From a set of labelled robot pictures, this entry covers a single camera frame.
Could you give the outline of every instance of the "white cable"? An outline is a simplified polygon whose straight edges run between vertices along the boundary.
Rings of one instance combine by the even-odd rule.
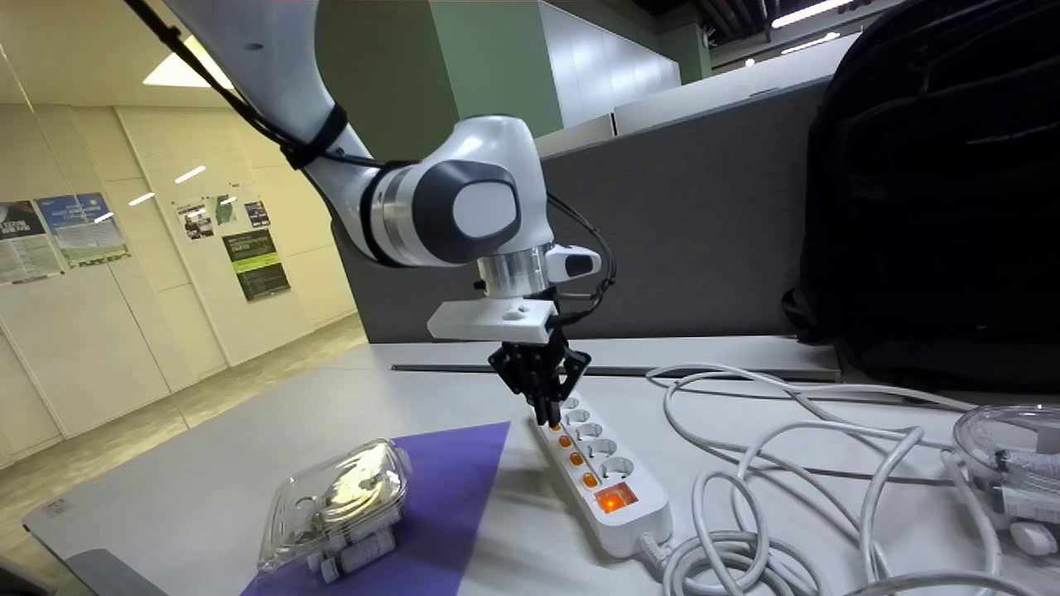
[[[923,585],[985,585],[985,589],[1000,589],[1012,596],[1034,596],[1031,589],[1023,589],[1012,579],[1000,579],[1000,577],[988,577],[988,574],[909,574],[909,577],[868,584],[848,596],[894,596],[902,589],[923,589]]]
[[[862,504],[862,568],[868,584],[886,579],[887,568],[879,565],[879,543],[876,543],[876,514],[881,507],[886,487],[890,470],[918,448],[918,440],[923,438],[923,431],[911,431],[890,453],[887,461],[879,468],[879,474],[868,484],[864,504]]]
[[[952,398],[939,398],[939,393],[923,393],[923,389],[909,389],[909,386],[886,386],[886,383],[795,386],[795,383],[786,383],[780,376],[753,373],[753,372],[729,366],[729,363],[709,363],[709,372],[687,373],[687,376],[675,376],[675,380],[660,380],[664,373],[665,372],[648,372],[648,380],[655,386],[665,386],[664,412],[665,412],[665,419],[674,423],[674,431],[679,438],[687,438],[689,442],[695,442],[701,450],[743,450],[743,461],[739,461],[735,474],[709,474],[709,475],[701,475],[695,484],[695,491],[694,491],[695,536],[679,543],[668,556],[655,560],[655,565],[664,564],[664,592],[665,596],[679,596],[687,589],[714,596],[718,589],[723,592],[747,592],[747,589],[755,589],[755,585],[767,585],[772,592],[818,592],[823,589],[818,574],[809,565],[809,560],[801,560],[795,548],[780,548],[780,543],[767,536],[765,515],[763,515],[763,511],[758,511],[758,504],[755,504],[755,496],[749,491],[749,474],[758,474],[758,475],[772,479],[775,487],[783,487],[786,493],[792,493],[795,501],[801,501],[815,514],[823,514],[830,526],[839,526],[841,536],[859,543],[868,585],[855,589],[855,596],[886,596],[886,592],[894,592],[894,589],[918,589],[918,585],[988,585],[988,589],[1004,589],[1004,592],[1015,592],[1015,596],[1031,596],[1023,585],[1006,584],[1006,579],[996,577],[1000,545],[996,545],[996,536],[994,536],[994,526],[991,526],[988,514],[975,511],[975,507],[967,507],[967,511],[975,514],[977,534],[985,539],[988,574],[909,574],[909,577],[887,577],[881,548],[876,543],[876,515],[879,515],[879,507],[881,507],[881,493],[886,493],[894,468],[914,448],[939,448],[943,453],[952,453],[952,448],[939,442],[939,440],[923,440],[923,431],[918,431],[918,427],[848,423],[848,419],[823,410],[818,402],[813,402],[813,398],[848,398],[848,393],[859,393],[859,398],[902,398],[902,401],[939,402],[939,408],[946,408],[946,410],[971,410],[971,402],[952,401]],[[747,393],[747,389],[718,389],[718,386],[705,389],[705,386],[695,386],[701,380],[718,380],[718,376],[743,376],[743,380],[755,380],[755,383],[765,383],[772,389],[783,389],[786,398],[792,398],[795,402],[801,402],[809,412],[815,412],[823,419],[798,419],[798,423],[775,427],[772,433],[758,438],[753,448],[698,438],[698,433],[694,433],[689,427],[681,427],[675,419],[675,412],[674,412],[674,398],[675,393],[765,398],[765,393]],[[765,442],[772,438],[783,438],[783,433],[798,431],[798,427],[839,431],[839,433],[846,433],[846,438],[853,438],[853,440],[859,440],[859,442],[864,442],[864,448],[870,448],[876,453],[886,457],[881,468],[876,470],[870,484],[868,484],[868,493],[862,501],[862,515],[859,519],[805,468],[788,464],[788,461],[783,461],[775,453],[765,453]],[[813,504],[801,491],[783,484],[780,475],[772,475],[765,470],[755,470],[755,461],[780,464],[783,470],[792,470],[795,475],[801,475],[809,487],[815,487],[846,515],[848,526],[839,524],[830,514],[825,514],[823,504]],[[952,475],[957,484],[957,493],[963,501],[971,496],[971,504],[977,504],[971,487],[962,484],[962,475],[953,470],[952,470]],[[705,487],[711,479],[724,479],[733,487],[729,496],[733,496],[733,514],[735,514],[739,534],[705,529]],[[788,565],[783,565],[772,548],[786,553],[795,565],[801,565],[805,577],[798,577]],[[695,565],[709,565],[723,585],[709,589],[701,584],[689,584],[689,574]]]

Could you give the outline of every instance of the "power strip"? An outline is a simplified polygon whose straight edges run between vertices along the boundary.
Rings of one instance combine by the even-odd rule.
[[[632,556],[639,536],[668,539],[665,491],[582,398],[562,401],[555,427],[530,427],[611,556]]]

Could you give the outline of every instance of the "power cord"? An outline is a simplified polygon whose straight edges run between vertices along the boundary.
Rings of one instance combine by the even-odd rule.
[[[550,199],[550,207],[555,207],[559,214],[568,214],[574,226],[579,226],[579,228],[600,246],[600,253],[603,253],[603,263],[605,263],[605,274],[600,274],[600,281],[597,281],[597,289],[592,289],[591,295],[574,295],[574,292],[559,292],[559,295],[555,295],[555,297],[562,297],[562,302],[591,302],[586,306],[568,312],[568,315],[559,315],[559,316],[554,320],[555,329],[571,329],[571,324],[591,316],[591,315],[603,303],[605,292],[611,292],[611,289],[617,284],[617,279],[621,279],[621,262],[617,262],[613,248],[605,246],[603,231],[600,231],[579,207],[574,207],[571,201],[562,201],[555,191],[550,191],[548,199]]]
[[[975,402],[928,393],[928,389],[886,386],[886,383],[828,383],[828,386],[805,383],[805,386],[795,386],[780,376],[729,366],[729,363],[709,363],[709,366],[681,373],[675,380],[664,380],[665,373],[674,373],[674,366],[648,372],[647,380],[653,380],[655,386],[665,386],[664,412],[674,423],[674,431],[709,453],[723,453],[724,461],[735,461],[735,474],[705,474],[695,479],[695,487],[694,487],[695,536],[679,539],[679,543],[665,543],[665,545],[660,545],[653,539],[639,539],[639,560],[653,568],[653,577],[664,579],[665,596],[681,596],[681,592],[739,596],[739,592],[749,592],[758,585],[767,585],[780,596],[823,592],[823,579],[813,568],[813,564],[801,553],[795,553],[792,545],[772,539],[767,519],[763,515],[763,507],[753,493],[753,475],[767,479],[772,487],[783,487],[788,496],[795,496],[798,504],[815,511],[848,543],[859,545],[864,585],[859,585],[853,596],[886,596],[886,592],[922,589],[922,585],[982,585],[985,592],[1000,589],[1000,592],[1015,592],[1015,596],[1031,596],[1023,585],[996,577],[1000,574],[1000,543],[996,543],[994,524],[985,514],[985,504],[971,493],[971,487],[962,474],[962,464],[952,453],[952,442],[923,440],[922,427],[868,427],[868,423],[841,419],[839,412],[828,412],[825,408],[818,408],[813,398],[839,398],[839,393],[897,398],[897,401],[918,401],[918,402],[932,402],[932,408],[943,408],[943,410],[957,410],[957,412],[971,410]],[[753,448],[698,438],[675,419],[675,412],[674,412],[675,393],[763,398],[763,389],[701,386],[705,380],[718,380],[718,376],[739,376],[739,380],[763,383],[763,386],[767,386],[767,398],[792,398],[818,419],[783,423],[783,427],[767,431],[765,438],[758,438]],[[879,470],[868,475],[870,484],[864,491],[859,514],[853,514],[813,470],[805,470],[786,457],[765,453],[765,448],[775,438],[795,433],[795,431],[835,431],[835,433],[853,438],[853,440],[870,448],[876,453],[881,453]],[[940,450],[940,457],[946,464],[946,475],[952,475],[946,484],[957,487],[957,496],[962,496],[963,511],[975,515],[975,526],[982,534],[988,574],[902,574],[902,577],[887,574],[886,548],[876,539],[879,507],[881,507],[881,493],[890,484],[894,470],[904,464],[904,457],[914,448]],[[815,493],[825,496],[825,504],[830,504],[830,511],[825,511],[818,501],[813,501],[801,491],[795,491],[792,484],[786,484],[775,470],[795,474],[798,479],[815,487]],[[709,511],[705,487],[709,484],[729,484],[729,507],[735,515],[735,529],[709,529],[709,519],[705,519],[705,511]]]

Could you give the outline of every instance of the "poster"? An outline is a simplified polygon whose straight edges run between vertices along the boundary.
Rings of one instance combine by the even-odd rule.
[[[0,204],[0,281],[34,281],[62,271],[34,201]]]
[[[101,191],[35,199],[35,207],[71,268],[88,268],[130,253]]]
[[[204,204],[183,204],[178,221],[187,226],[187,234],[196,238],[211,238],[211,217]]]
[[[215,199],[211,199],[211,217],[215,217],[220,226],[234,221],[234,196],[215,196]]]
[[[270,228],[265,201],[246,201],[246,214],[253,217],[254,228]]]
[[[262,302],[293,289],[270,228],[224,234],[224,248],[246,302]]]

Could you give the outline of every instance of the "floor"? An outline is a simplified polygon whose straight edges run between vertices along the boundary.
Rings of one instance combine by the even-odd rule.
[[[152,408],[144,408],[123,419],[88,431],[75,440],[58,442],[0,470],[0,564],[34,577],[58,596],[88,592],[71,577],[28,529],[23,515],[75,484],[85,484],[173,438],[204,423],[228,408],[253,401],[271,383],[288,380],[298,372],[311,372],[353,345],[364,345],[358,316],[320,329],[294,345],[215,373],[196,386],[187,386]]]

